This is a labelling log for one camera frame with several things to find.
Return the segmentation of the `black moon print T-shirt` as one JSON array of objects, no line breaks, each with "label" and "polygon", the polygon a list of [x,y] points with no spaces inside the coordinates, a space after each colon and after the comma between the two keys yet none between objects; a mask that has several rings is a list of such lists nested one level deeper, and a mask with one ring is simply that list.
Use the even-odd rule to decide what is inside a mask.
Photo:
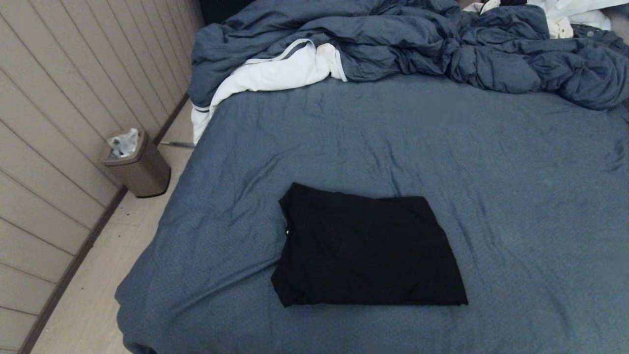
[{"label": "black moon print T-shirt", "polygon": [[442,226],[420,196],[371,199],[293,183],[271,281],[295,305],[469,304]]}]

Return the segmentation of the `white blanket grey stripe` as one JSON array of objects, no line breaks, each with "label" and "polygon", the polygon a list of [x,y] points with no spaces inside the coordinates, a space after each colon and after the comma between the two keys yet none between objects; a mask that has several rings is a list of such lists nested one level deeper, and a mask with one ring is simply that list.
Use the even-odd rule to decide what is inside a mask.
[{"label": "white blanket grey stripe", "polygon": [[296,89],[328,77],[348,81],[340,51],[331,43],[316,45],[310,39],[298,39],[276,58],[249,59],[220,83],[207,107],[193,105],[193,143],[198,143],[219,104],[231,95]]}]

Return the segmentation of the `crumpled blue duvet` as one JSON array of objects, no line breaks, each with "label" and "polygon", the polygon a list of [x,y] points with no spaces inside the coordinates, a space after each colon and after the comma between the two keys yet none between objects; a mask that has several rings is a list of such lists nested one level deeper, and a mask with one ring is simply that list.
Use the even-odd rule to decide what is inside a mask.
[{"label": "crumpled blue duvet", "polygon": [[538,6],[473,14],[456,0],[255,0],[198,31],[189,97],[209,107],[246,60],[276,56],[301,38],[336,45],[353,82],[443,75],[504,93],[552,92],[594,110],[629,101],[629,46],[616,34],[578,29],[552,39]]}]

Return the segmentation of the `brown trash bin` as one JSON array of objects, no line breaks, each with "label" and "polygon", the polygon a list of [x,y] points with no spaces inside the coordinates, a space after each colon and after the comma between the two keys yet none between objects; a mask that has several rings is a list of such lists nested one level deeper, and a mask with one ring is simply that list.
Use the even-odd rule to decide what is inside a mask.
[{"label": "brown trash bin", "polygon": [[130,157],[117,159],[109,156],[109,146],[101,150],[100,162],[129,191],[139,199],[166,193],[172,169],[160,154],[146,131],[140,131],[139,146]]}]

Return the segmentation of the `black headboard panel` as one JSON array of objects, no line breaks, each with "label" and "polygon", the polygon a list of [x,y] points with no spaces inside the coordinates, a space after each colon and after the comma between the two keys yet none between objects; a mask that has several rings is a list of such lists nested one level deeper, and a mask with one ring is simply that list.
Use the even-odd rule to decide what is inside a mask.
[{"label": "black headboard panel", "polygon": [[198,0],[204,24],[222,23],[255,0]]}]

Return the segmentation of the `clear plastic bin liner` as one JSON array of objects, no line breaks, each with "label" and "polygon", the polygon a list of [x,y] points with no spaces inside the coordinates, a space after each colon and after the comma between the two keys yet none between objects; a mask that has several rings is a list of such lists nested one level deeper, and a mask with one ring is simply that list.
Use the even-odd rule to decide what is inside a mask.
[{"label": "clear plastic bin liner", "polygon": [[117,159],[127,158],[135,154],[139,146],[140,131],[130,128],[122,134],[115,135],[107,140],[109,156]]}]

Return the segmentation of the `blue bed sheet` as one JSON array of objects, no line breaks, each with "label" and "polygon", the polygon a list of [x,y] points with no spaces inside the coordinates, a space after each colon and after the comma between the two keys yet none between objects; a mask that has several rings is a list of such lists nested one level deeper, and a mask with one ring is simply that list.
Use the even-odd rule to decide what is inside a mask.
[{"label": "blue bed sheet", "polygon": [[[629,112],[443,77],[223,101],[116,291],[133,354],[629,354]],[[418,195],[469,305],[283,308],[292,183]]]}]

